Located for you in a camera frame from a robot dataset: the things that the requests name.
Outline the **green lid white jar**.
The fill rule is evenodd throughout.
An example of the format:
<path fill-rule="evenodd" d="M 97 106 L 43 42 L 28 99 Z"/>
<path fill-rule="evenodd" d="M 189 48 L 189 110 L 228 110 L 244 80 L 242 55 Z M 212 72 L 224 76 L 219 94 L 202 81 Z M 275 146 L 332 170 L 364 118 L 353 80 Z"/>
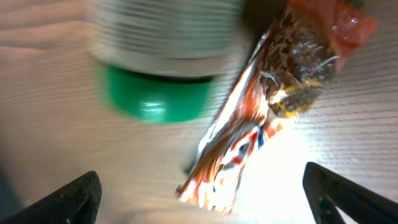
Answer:
<path fill-rule="evenodd" d="M 92 55 L 117 110 L 144 121 L 179 123 L 204 110 L 224 72 L 242 0 L 93 0 Z"/>

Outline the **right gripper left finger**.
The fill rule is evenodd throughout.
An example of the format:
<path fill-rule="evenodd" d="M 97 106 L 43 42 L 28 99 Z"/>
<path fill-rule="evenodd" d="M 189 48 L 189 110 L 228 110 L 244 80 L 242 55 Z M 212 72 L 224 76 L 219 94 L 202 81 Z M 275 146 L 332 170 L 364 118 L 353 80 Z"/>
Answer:
<path fill-rule="evenodd" d="M 95 171 L 89 171 L 1 224 L 95 224 L 102 188 Z"/>

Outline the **orange chocolate bar wrapper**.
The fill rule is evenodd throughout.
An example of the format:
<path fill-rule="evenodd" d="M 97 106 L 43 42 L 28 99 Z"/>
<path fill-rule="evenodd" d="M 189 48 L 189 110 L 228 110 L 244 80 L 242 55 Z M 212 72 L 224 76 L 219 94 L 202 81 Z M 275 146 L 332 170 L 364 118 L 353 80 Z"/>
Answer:
<path fill-rule="evenodd" d="M 248 159 L 312 107 L 377 25 L 348 1 L 289 0 L 200 141 L 178 199 L 230 213 Z"/>

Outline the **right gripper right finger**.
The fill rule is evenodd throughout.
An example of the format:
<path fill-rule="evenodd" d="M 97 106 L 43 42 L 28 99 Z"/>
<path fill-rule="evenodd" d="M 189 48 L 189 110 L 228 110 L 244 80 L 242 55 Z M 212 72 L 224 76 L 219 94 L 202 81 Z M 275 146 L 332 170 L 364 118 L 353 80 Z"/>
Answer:
<path fill-rule="evenodd" d="M 308 162 L 302 179 L 317 224 L 344 223 L 339 210 L 357 223 L 397 224 L 397 203 L 363 186 Z"/>

